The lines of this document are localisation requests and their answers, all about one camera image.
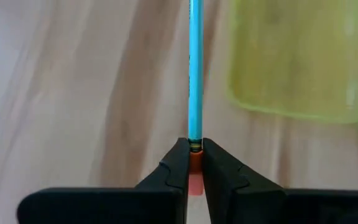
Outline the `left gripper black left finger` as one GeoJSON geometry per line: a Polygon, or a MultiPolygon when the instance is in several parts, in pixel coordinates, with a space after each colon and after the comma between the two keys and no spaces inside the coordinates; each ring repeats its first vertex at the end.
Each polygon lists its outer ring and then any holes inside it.
{"type": "Polygon", "coordinates": [[[19,223],[185,223],[190,145],[180,138],[135,187],[53,187],[34,192],[17,207],[19,223]]]}

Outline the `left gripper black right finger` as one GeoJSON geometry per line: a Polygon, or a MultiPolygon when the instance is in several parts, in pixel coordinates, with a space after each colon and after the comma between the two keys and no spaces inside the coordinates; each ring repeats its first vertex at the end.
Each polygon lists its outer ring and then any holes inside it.
{"type": "Polygon", "coordinates": [[[208,138],[202,165],[211,223],[358,224],[358,190],[283,188],[208,138]]]}

